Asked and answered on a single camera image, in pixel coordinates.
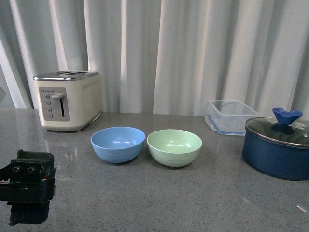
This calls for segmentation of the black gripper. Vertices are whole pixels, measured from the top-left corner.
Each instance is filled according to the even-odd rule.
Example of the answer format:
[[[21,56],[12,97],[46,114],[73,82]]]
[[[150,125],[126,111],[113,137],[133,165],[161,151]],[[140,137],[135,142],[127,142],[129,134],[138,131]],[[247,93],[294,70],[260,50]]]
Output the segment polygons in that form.
[[[55,195],[54,156],[18,150],[16,159],[0,170],[0,199],[11,206],[10,225],[41,224]]]

